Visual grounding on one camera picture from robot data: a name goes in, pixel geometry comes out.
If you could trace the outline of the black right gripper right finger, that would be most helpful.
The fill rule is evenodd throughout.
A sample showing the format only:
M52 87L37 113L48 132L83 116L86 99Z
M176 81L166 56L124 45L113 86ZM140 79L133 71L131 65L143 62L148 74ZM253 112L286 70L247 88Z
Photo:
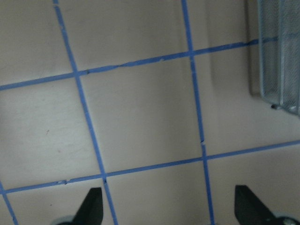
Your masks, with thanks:
M235 217L240 225L273 225L277 220L246 185L235 186Z

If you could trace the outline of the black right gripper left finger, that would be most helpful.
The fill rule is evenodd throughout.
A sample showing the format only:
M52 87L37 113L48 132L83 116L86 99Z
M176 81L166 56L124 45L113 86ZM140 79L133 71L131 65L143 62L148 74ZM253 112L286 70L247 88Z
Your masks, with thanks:
M101 225L103 217L102 188L91 188L73 218L73 223L75 225Z

